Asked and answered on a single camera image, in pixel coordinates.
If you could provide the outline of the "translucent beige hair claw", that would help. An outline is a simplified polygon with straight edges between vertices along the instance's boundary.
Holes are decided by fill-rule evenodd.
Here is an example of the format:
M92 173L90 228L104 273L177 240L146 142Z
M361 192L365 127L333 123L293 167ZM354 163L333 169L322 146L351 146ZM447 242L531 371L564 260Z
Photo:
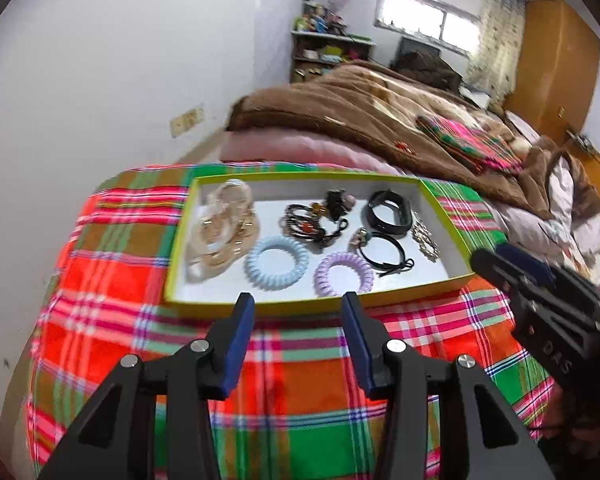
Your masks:
M230 179L212 191L188 232L186 278L200 283L225 272L253 248L260 235L252 189Z

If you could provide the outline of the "yellow-green cardboard box tray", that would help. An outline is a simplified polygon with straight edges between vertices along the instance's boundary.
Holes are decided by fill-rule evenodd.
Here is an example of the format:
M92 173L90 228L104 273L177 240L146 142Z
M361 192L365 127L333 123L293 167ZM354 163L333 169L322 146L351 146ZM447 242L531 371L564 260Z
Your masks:
M186 278L189 229L207 196L225 181L239 179L252 189L260 221L256 244L225 272L200 283ZM338 221L328 218L325 196L343 188L356 198L353 209ZM394 237L415 261L408 272L380 276L356 254L350 240L358 228L373 230L364 208L370 196L390 188L410 201L439 248L429 261L412 239ZM164 298L182 304L197 318L228 315L248 292L257 315L269 318L335 312L346 292L355 292L366 307L452 292L471 279L470 251L427 183L413 177L355 172L274 172L231 174L193 180L172 247Z

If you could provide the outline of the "folded plaid cloth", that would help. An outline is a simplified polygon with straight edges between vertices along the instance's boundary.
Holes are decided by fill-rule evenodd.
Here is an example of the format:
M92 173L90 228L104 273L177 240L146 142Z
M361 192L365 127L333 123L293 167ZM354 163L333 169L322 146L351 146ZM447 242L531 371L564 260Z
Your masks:
M516 176L524 169L520 158L499 136L442 117L418 116L416 126L473 174L494 171Z

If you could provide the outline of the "colourful plaid cloth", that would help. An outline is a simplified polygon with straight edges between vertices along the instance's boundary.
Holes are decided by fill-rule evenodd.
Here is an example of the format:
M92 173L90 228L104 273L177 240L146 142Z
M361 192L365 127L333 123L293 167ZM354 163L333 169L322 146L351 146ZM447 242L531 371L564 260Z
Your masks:
M33 333L24 409L34 471L118 359L168 356L207 331L192 312L163 300L193 180L291 171L291 162L145 166L90 195L58 255ZM523 422L542 420L552 380L510 336L507 300L486 281L373 315L425 356L473 356ZM367 479L385 407L356 385L336 318L267 318L254 326L236 389L210 414L225 479Z

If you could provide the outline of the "white bedding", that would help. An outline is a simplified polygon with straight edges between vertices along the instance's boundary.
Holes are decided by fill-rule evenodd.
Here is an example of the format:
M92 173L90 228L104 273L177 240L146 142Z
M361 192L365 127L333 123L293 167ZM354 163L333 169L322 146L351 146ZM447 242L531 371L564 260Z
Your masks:
M529 169L541 174L528 180L531 191L547 202L550 216L489 200L486 206L507 239L536 258L563 264L600 285L600 196L582 162L547 136L493 115L480 118L484 131L512 149Z

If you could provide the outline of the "black cord green bead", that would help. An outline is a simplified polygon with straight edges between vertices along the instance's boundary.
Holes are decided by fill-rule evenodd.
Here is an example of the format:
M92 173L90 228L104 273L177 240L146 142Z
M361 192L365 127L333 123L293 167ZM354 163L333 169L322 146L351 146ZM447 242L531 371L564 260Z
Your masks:
M358 228L351 237L350 246L380 276L408 272L415 265L402 244L385 233Z

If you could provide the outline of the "wooden shelf unit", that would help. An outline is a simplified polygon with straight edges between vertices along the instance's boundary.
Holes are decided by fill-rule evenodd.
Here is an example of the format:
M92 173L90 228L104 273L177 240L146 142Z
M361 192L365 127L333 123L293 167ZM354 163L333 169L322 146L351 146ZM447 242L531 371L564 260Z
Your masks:
M369 61L376 44L370 38L293 30L289 81L303 82L322 76L351 61Z

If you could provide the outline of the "gold chain jewelry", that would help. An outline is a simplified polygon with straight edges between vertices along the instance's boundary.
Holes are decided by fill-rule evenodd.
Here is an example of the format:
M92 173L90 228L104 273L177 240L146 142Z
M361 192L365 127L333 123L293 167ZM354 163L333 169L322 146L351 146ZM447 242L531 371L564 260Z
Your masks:
M431 262L437 262L440 257L438 245L432 234L418 214L413 217L412 239L418 245L420 252Z

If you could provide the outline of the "red bead ornament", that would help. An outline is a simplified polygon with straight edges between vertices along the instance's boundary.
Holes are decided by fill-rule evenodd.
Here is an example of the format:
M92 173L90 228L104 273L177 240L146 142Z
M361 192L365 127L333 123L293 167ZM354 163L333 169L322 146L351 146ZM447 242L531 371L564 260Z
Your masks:
M401 153L407 154L407 155L415 155L415 152L410 148L410 146L403 141L396 141L393 143L394 147L400 151Z

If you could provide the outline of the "wooden wardrobe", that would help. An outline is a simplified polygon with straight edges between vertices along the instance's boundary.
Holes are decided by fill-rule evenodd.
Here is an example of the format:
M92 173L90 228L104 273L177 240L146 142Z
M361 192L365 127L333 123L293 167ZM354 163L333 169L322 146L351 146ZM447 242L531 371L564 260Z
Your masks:
M565 142L568 129L584 125L599 67L600 38L571 6L529 1L516 88L505 108L541 136Z

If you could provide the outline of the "pink quilt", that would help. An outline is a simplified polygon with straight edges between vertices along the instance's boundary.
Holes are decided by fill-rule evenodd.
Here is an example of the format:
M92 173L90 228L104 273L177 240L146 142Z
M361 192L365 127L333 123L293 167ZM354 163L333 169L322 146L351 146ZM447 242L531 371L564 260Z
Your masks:
M220 151L222 162L296 162L339 166L411 176L410 170L391 165L364 148L322 134L284 129L257 128L229 131Z

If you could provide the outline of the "brown fleece blanket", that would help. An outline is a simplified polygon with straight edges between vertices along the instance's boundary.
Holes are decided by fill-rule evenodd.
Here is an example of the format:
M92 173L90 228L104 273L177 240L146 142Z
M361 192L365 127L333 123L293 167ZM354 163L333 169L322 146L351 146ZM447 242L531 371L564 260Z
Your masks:
M230 111L226 128L284 128L322 134L364 148L412 174L464 184L484 198L547 219L547 202L531 191L528 182L541 174L539 164L529 169L524 166L516 176L494 171L473 174L416 126L418 116L428 116L483 130L478 120L488 115L450 92L388 68L350 62L307 82L244 96ZM406 142L415 155L398 151L393 145L396 141Z

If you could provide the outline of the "dark jacket on chair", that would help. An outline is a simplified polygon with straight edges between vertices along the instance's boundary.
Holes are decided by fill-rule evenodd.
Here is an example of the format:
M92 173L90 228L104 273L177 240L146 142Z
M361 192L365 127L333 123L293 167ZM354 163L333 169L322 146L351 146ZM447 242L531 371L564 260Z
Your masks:
M429 44L402 37L389 67L432 88L459 94L462 76L442 60L440 53Z

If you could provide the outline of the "black hair tie pink ball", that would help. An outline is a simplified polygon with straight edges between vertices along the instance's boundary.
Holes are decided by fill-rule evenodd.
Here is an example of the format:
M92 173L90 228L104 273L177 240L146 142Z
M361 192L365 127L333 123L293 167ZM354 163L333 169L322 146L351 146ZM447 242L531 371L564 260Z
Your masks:
M329 190L325 196L325 208L328 218L338 221L348 214L356 204L356 198L343 188L340 190Z

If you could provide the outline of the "black smart band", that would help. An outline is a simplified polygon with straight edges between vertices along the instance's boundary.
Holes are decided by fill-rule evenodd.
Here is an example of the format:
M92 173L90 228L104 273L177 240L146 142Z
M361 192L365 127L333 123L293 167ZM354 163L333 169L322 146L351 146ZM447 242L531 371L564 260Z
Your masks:
M390 188L373 193L365 205L364 214L373 230L394 237L404 237L413 226L410 201Z

